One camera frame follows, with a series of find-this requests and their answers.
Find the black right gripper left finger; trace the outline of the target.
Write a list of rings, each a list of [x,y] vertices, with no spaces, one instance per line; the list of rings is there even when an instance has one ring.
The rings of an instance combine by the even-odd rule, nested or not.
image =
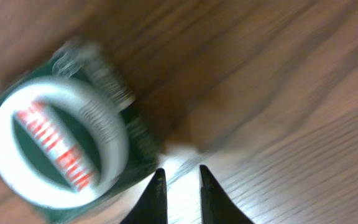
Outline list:
[[[132,210],[120,224],[167,224],[167,183],[158,168]]]

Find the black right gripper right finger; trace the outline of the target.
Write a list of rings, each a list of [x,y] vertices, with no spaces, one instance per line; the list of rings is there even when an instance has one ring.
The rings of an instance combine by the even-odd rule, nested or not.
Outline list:
[[[204,164],[201,175],[201,217],[203,224],[254,224],[232,202],[215,176]]]

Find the dark green round-label box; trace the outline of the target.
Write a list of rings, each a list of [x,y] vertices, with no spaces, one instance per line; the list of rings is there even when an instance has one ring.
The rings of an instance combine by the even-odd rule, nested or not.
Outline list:
[[[95,42],[70,40],[0,96],[0,178],[67,223],[147,177],[158,144]]]

